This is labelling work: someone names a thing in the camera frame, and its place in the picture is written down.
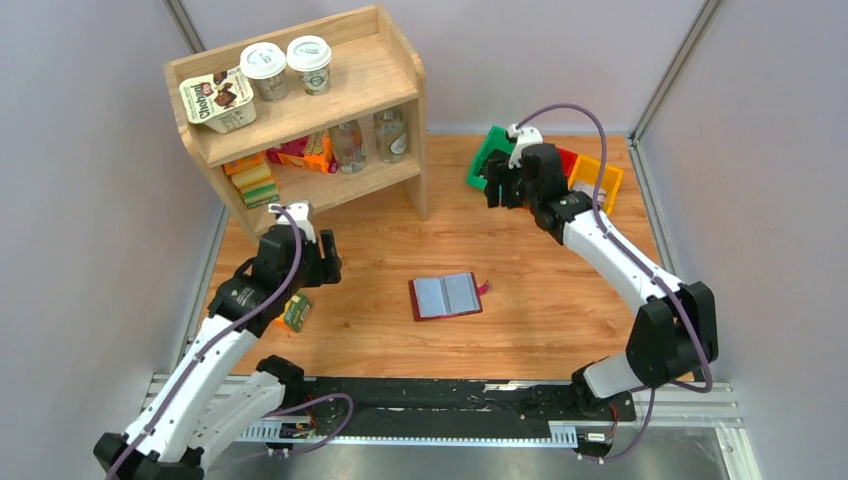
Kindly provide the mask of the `red leather card holder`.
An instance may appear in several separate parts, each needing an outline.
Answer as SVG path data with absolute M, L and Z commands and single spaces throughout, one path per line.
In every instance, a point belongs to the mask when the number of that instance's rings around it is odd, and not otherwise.
M 477 284 L 473 272 L 409 280 L 413 320 L 425 322 L 481 313 L 481 298 L 490 288 L 488 280 Z

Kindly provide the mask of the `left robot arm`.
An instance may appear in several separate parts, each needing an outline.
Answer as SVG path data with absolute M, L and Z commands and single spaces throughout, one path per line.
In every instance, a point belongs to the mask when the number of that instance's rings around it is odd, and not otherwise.
M 336 284 L 342 261 L 334 234 L 275 225 L 255 257 L 223 282 L 189 351 L 155 399 L 122 433 L 105 433 L 93 453 L 109 479 L 201 479 L 250 425 L 314 406 L 304 371 L 276 355 L 227 399 L 213 397 L 287 302 L 304 288 Z

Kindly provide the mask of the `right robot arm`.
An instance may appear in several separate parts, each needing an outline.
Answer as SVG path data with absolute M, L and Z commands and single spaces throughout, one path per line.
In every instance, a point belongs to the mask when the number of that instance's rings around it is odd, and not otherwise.
M 715 296 L 702 282 L 684 283 L 636 249 L 595 207 L 571 190 L 557 149 L 523 149 L 518 164 L 495 151 L 486 160 L 484 192 L 490 207 L 527 208 L 537 226 L 578 254 L 611 285 L 635 320 L 623 352 L 572 375 L 587 402 L 639 388 L 674 383 L 718 357 Z

